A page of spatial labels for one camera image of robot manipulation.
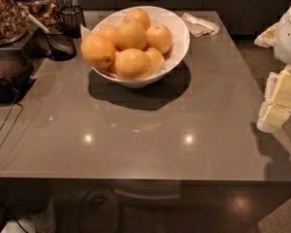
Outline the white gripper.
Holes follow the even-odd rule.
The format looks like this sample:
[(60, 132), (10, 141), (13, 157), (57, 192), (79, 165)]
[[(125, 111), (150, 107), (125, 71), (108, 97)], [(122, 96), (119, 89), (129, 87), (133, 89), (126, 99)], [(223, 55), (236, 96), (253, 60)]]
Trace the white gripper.
[[(257, 36), (254, 44), (262, 48), (275, 46), (275, 58), (291, 64), (291, 6), (278, 24), (274, 23)], [(291, 65), (287, 65), (279, 74), (270, 73), (264, 98), (257, 128), (263, 132), (274, 133), (291, 117)]]

